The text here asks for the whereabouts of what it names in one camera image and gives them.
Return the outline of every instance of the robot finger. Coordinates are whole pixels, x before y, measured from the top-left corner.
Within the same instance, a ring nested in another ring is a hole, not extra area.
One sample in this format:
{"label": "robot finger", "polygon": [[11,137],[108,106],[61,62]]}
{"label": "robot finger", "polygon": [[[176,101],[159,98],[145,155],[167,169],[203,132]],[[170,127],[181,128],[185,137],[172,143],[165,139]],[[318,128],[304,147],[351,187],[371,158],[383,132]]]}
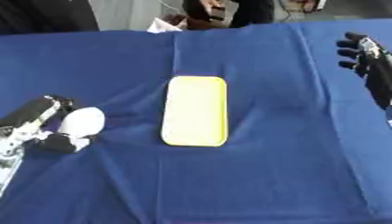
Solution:
{"label": "robot finger", "polygon": [[350,32],[350,31],[346,32],[345,36],[347,39],[350,39],[350,40],[356,41],[356,42],[367,37],[366,35]]}
{"label": "robot finger", "polygon": [[73,99],[65,98],[60,95],[50,95],[53,99],[61,103],[61,109],[57,113],[57,118],[63,120],[67,115],[74,112],[77,109],[81,109],[82,106],[75,102]]}
{"label": "robot finger", "polygon": [[343,48],[351,48],[354,50],[358,49],[358,41],[353,41],[353,40],[340,40],[336,42],[336,45],[338,47],[343,47]]}
{"label": "robot finger", "polygon": [[351,61],[340,61],[339,66],[354,70],[358,66],[358,64]]}
{"label": "robot finger", "polygon": [[348,58],[350,58],[352,60],[357,60],[359,55],[360,55],[360,52],[353,51],[353,50],[350,50],[350,49],[339,49],[338,50],[338,55],[343,56],[343,57],[348,57]]}
{"label": "robot finger", "polygon": [[44,140],[38,140],[37,145],[43,150],[71,154],[77,151],[72,139],[67,135],[52,133]]}
{"label": "robot finger", "polygon": [[340,61],[339,66],[354,70],[358,74],[358,76],[360,76],[361,78],[363,78],[368,73],[367,66],[363,66],[358,63],[351,62],[351,61]]}

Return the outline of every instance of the white ball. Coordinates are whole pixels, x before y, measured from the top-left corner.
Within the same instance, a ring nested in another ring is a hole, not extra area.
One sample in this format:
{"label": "white ball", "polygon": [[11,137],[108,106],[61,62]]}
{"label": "white ball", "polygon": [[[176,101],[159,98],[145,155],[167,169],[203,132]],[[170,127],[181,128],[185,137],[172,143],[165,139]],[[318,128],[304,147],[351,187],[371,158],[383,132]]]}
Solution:
{"label": "white ball", "polygon": [[58,132],[82,138],[96,135],[105,126],[105,114],[98,108],[77,109],[64,118]]}

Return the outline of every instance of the gray floor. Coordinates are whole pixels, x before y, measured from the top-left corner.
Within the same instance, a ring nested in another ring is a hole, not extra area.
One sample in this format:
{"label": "gray floor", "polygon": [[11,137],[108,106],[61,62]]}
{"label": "gray floor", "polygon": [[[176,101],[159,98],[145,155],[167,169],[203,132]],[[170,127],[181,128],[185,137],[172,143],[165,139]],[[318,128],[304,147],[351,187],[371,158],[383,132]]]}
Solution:
{"label": "gray floor", "polygon": [[[276,1],[276,21],[392,18],[391,0],[328,0],[321,12],[285,12]],[[145,30],[152,19],[181,11],[182,0],[90,0],[102,30]],[[233,15],[235,3],[228,4]]]}

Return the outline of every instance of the robotic hand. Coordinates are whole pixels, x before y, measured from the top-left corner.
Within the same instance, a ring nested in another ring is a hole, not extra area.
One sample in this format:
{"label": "robotic hand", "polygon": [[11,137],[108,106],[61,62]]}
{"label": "robotic hand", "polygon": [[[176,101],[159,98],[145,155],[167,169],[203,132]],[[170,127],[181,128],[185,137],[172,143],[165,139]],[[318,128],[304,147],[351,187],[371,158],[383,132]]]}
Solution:
{"label": "robotic hand", "polygon": [[[55,119],[57,131],[44,130]],[[78,108],[70,99],[46,95],[0,119],[0,197],[23,162],[27,143],[60,153],[74,153],[101,132],[105,115],[98,108]]]}
{"label": "robotic hand", "polygon": [[392,53],[365,35],[346,33],[346,40],[338,41],[338,54],[352,61],[339,65],[353,69],[365,80],[366,87],[382,109],[391,105]]}

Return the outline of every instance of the yellow tray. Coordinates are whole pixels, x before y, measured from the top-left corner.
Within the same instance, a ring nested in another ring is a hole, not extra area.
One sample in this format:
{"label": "yellow tray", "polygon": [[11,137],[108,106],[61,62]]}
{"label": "yellow tray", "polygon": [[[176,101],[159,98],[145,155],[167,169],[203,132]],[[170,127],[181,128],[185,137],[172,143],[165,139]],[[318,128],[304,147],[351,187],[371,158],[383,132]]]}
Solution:
{"label": "yellow tray", "polygon": [[228,139],[227,85],[219,77],[169,83],[161,136],[169,145],[218,147]]}

